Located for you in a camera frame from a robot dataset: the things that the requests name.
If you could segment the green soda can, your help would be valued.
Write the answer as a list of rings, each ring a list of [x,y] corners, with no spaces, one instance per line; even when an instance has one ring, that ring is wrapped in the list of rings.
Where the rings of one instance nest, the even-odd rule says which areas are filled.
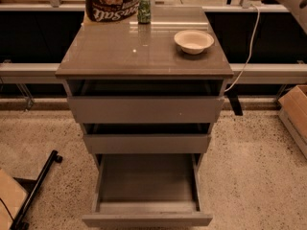
[[[151,0],[139,1],[137,20],[140,24],[149,24],[151,22]]]

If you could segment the grey metal railing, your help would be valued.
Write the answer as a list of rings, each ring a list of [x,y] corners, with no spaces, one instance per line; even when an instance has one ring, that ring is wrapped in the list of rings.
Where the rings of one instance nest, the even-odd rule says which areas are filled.
[[[243,64],[231,63],[234,76],[243,74],[237,84],[304,84],[307,82],[307,64]],[[58,84],[55,76],[58,63],[1,63],[2,83]]]

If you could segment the brown chip bag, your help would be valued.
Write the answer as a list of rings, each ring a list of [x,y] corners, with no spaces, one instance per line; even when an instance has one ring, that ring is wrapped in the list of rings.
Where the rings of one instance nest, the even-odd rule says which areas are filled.
[[[93,22],[117,22],[135,15],[140,0],[85,0],[85,11]]]

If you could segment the grey open bottom drawer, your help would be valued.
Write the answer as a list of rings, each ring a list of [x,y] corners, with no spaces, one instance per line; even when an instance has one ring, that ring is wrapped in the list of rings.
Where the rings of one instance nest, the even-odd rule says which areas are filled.
[[[192,154],[108,154],[99,167],[89,227],[207,226]]]

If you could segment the grey top drawer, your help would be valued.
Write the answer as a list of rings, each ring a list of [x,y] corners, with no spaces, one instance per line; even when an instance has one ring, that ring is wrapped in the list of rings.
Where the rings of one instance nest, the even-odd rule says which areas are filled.
[[[216,122],[223,97],[76,96],[68,104],[78,123],[169,124]]]

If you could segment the black metal stand leg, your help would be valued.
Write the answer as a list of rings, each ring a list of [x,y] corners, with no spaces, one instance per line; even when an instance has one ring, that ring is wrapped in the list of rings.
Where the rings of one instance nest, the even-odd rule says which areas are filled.
[[[59,155],[57,150],[53,150],[47,161],[45,162],[43,168],[41,169],[37,179],[25,179],[25,178],[15,178],[18,185],[26,190],[26,199],[21,204],[20,209],[17,212],[17,215],[13,218],[12,226],[9,230],[28,230],[29,224],[23,219],[25,218],[27,211],[29,210],[32,202],[35,199],[36,194],[38,193],[46,175],[48,174],[51,166],[54,163],[61,163],[62,157]]]

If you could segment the white paper bowl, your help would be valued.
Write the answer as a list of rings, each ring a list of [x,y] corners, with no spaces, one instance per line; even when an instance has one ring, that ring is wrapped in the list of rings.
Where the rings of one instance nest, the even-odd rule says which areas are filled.
[[[181,50],[190,55],[198,55],[207,51],[213,44],[211,34],[199,30],[184,30],[174,36],[174,41]]]

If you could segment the grey drawer cabinet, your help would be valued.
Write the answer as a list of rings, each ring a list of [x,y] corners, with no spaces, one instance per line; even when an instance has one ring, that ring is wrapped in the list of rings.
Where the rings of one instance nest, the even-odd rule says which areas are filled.
[[[69,97],[224,97],[233,72],[220,44],[198,55],[184,53],[174,36],[213,30],[200,8],[158,8],[149,24],[136,18],[84,22],[56,75]]]

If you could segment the grey middle drawer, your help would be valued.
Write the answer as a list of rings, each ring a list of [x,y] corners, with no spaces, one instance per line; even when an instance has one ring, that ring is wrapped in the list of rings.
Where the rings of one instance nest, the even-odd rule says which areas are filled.
[[[209,124],[96,124],[83,136],[90,153],[206,153]]]

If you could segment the cardboard box at right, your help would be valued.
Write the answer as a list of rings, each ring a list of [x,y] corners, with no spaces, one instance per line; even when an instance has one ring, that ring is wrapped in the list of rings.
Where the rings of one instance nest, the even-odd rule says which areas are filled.
[[[307,158],[307,85],[297,85],[279,100],[279,118]]]

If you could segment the cardboard sheet at left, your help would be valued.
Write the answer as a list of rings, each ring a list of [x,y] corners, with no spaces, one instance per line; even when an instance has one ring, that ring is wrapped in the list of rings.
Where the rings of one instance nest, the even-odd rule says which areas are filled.
[[[0,169],[0,230],[9,230],[27,198],[26,190]]]

